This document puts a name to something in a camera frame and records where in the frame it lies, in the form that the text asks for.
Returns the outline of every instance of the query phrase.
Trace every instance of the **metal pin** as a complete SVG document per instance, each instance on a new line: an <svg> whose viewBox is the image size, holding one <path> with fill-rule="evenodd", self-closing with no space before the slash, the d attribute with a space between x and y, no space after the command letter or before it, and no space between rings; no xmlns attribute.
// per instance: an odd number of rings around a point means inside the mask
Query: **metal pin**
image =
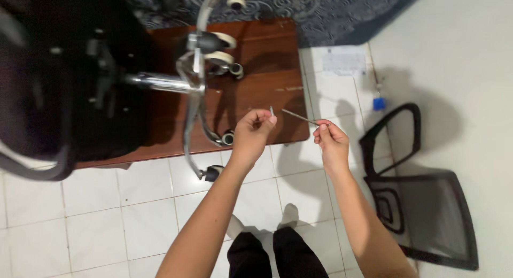
<svg viewBox="0 0 513 278"><path fill-rule="evenodd" d="M306 122L309 122L309 123L311 123L311 124L314 124L314 125L316 125L316 126L319 126L319 124L317 124L315 121L311 121L311 120L309 120L309 119L307 119L307 118L304 118L304 117L302 117L302 116L300 116L300 115L297 115L297 114L295 114L295 113L293 113L293 112L291 112L291 111L287 111L286 109L282 109L282 111L283 111L283 112L285 112L285 113L288 113L289 115L292 115L292 116L294 116L294 117L296 117L296 118L302 119L302 120L304 120L304 121L306 121Z"/></svg>

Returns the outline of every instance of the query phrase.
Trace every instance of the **wooden board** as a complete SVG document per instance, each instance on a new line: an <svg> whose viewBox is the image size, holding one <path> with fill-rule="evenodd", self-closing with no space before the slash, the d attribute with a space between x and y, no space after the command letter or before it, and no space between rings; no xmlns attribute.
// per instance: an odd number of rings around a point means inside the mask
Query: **wooden board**
<svg viewBox="0 0 513 278"><path fill-rule="evenodd" d="M174 49L180 38L194 27L166 28L151 31L158 48L157 72L176 74ZM230 75L209 79L206 90L207 121L222 134L235 129L237 121L251 109L273 106L278 123L267 144L306 140L308 124L286 115L285 108L306 117L301 79L296 26L292 19L233 22L208 26L209 32L227 33L237 39L237 48L228 51L244 67L244 78ZM187 95L172 92L150 93L150 138L146 146L128 155L79 163L78 168L157 159L183 155L182 133ZM199 121L191 135L191 153L228 150L212 144L201 130Z"/></svg>

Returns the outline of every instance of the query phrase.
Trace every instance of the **leg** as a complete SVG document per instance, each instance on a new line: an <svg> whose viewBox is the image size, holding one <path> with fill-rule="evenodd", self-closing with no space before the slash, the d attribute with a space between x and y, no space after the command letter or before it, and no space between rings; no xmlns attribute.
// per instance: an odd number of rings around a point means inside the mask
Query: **leg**
<svg viewBox="0 0 513 278"><path fill-rule="evenodd" d="M273 244L280 278L328 278L321 261L294 229L277 230Z"/></svg>
<svg viewBox="0 0 513 278"><path fill-rule="evenodd" d="M228 250L230 278L271 278L271 263L262 243L251 233L240 233Z"/></svg>

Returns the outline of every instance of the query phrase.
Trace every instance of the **left hand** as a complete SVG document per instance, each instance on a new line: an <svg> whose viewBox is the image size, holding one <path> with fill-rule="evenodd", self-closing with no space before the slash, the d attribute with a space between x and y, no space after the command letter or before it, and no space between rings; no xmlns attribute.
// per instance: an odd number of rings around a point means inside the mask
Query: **left hand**
<svg viewBox="0 0 513 278"><path fill-rule="evenodd" d="M247 113L235 128L234 150L230 162L237 163L247 171L251 170L264 152L267 136L274 129L277 120L267 110L257 109Z"/></svg>

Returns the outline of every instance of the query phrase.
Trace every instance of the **blue object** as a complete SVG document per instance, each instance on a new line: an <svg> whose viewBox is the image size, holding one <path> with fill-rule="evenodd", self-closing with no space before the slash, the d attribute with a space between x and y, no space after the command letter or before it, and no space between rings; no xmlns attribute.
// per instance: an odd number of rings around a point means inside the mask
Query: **blue object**
<svg viewBox="0 0 513 278"><path fill-rule="evenodd" d="M382 97L374 98L372 100L372 109L375 111L381 111L385 109L385 99Z"/></svg>

